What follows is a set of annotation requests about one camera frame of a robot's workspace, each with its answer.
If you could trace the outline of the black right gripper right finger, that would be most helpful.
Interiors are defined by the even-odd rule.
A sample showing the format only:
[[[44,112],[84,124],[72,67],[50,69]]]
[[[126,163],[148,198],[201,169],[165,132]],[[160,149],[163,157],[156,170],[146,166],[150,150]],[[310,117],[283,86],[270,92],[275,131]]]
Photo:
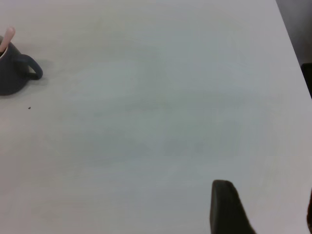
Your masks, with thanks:
[[[309,229],[312,229],[312,192],[310,195],[310,200],[307,208],[307,216],[306,216],[307,226]]]

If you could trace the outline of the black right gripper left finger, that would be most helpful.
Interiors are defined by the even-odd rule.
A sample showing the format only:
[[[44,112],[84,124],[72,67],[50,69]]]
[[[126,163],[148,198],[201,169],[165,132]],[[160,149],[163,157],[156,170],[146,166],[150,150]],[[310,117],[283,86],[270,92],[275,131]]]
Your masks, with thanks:
[[[227,180],[212,183],[210,206],[212,234],[254,234],[235,186]]]

